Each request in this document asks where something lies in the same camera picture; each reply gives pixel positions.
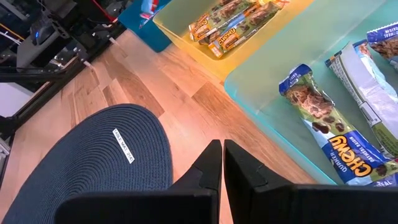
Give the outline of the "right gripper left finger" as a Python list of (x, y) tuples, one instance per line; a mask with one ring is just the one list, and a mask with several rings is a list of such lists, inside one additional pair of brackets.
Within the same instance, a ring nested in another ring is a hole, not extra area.
[(222, 146), (212, 140), (189, 170), (166, 190), (97, 192), (73, 197), (56, 223), (218, 223)]

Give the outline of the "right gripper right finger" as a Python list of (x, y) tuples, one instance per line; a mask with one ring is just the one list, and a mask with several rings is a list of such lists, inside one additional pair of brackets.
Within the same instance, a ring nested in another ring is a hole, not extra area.
[(224, 181), (235, 223), (397, 223), (397, 188), (294, 184), (230, 139)]

